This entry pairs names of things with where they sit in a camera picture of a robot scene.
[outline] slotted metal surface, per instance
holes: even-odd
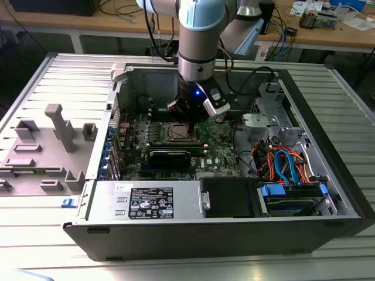
[[[62,103],[65,118],[70,118],[73,126],[80,127],[85,122],[81,118],[99,121],[110,90],[106,83],[110,83],[111,66],[126,61],[163,63],[146,57],[77,54],[60,54],[47,60],[40,77],[34,80],[21,106],[9,118],[9,124],[15,124],[15,119],[23,115],[38,116],[39,122],[48,124],[42,116],[48,102]],[[256,68],[264,64],[236,62],[236,65]],[[289,71],[375,207],[375,126],[368,110],[334,71],[322,65],[266,65],[282,66]],[[1,146],[5,147],[3,152],[15,137],[11,125],[6,125],[0,134]],[[375,280],[375,227],[355,237],[334,239],[312,254],[91,261],[61,229],[60,223],[75,211],[61,209],[63,199],[59,196],[0,197],[0,256],[6,257],[2,259],[2,266],[31,270],[54,280],[71,280],[72,277],[74,280]],[[157,241],[150,234],[150,241],[145,243]]]

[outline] power supply label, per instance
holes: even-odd
[[[129,217],[173,218],[173,188],[131,189]]]

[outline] floor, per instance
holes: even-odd
[[[34,33],[33,36],[49,52],[74,53],[70,38],[66,35]],[[8,42],[0,51],[0,117],[6,113],[6,109],[11,106],[45,57],[44,51],[27,33],[18,33],[18,37],[20,43],[17,46]],[[117,49],[117,41],[114,37],[83,36],[83,44],[86,52],[92,54],[145,55],[149,40],[124,38],[121,52]],[[253,60],[256,51],[255,47],[245,59]],[[288,61],[297,62],[301,53],[302,50],[293,50]],[[319,50],[305,50],[300,62],[317,63],[322,53]],[[349,84],[353,84],[363,64],[363,55],[336,52],[328,55],[325,63],[333,65]],[[374,80],[375,71],[372,70],[357,89],[357,93],[372,110],[375,110],[375,102],[371,100],[371,95],[375,93]]]

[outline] green circuit board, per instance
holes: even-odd
[[[240,167],[233,159],[230,145],[232,129],[227,121],[217,124],[214,119],[195,126],[194,137],[185,141],[184,133],[176,132],[182,124],[152,122],[139,116],[130,122],[131,130],[123,145],[125,170],[122,180],[197,180],[202,176],[240,176]],[[181,150],[191,152],[190,167],[181,170],[148,169],[148,154],[155,150]]]

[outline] motherboard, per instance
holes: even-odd
[[[122,123],[122,180],[199,180],[240,176],[231,148],[229,121],[209,119],[193,133],[176,122],[155,122],[138,115]]]

